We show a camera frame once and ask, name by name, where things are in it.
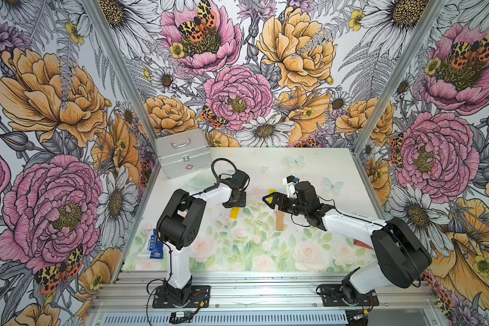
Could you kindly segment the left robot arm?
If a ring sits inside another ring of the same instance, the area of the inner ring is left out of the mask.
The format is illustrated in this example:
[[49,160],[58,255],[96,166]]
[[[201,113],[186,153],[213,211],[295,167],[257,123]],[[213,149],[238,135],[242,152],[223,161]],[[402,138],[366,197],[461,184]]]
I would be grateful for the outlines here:
[[195,241],[207,205],[226,209],[246,206],[250,177],[244,171],[223,178],[200,192],[175,190],[157,222],[158,238],[168,249],[168,268],[159,297],[175,306],[185,306],[192,293],[190,245]]

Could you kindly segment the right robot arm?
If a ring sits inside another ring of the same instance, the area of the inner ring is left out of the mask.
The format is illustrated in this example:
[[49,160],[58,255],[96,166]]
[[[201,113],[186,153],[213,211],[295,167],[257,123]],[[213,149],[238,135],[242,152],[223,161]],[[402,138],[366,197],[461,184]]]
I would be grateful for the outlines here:
[[286,193],[273,192],[262,198],[271,209],[301,215],[311,227],[358,240],[374,250],[376,262],[350,272],[337,289],[346,305],[361,305],[378,288],[407,289],[431,265],[428,250],[402,219],[386,221],[343,213],[333,200],[318,196],[308,181],[290,176],[284,184]]

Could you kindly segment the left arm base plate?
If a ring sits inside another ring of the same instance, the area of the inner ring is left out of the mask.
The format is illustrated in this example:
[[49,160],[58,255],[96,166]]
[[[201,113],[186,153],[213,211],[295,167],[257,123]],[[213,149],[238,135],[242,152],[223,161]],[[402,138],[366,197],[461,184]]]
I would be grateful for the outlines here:
[[208,308],[211,286],[191,285],[185,289],[159,286],[153,295],[152,308]]

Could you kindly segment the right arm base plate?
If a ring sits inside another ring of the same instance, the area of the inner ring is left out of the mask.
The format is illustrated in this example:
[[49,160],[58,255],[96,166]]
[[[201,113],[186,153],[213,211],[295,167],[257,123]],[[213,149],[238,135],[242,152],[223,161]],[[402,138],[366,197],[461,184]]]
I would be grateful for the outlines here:
[[374,290],[361,294],[346,285],[323,284],[316,288],[316,294],[321,298],[325,307],[364,307],[371,310],[378,306],[378,296]]

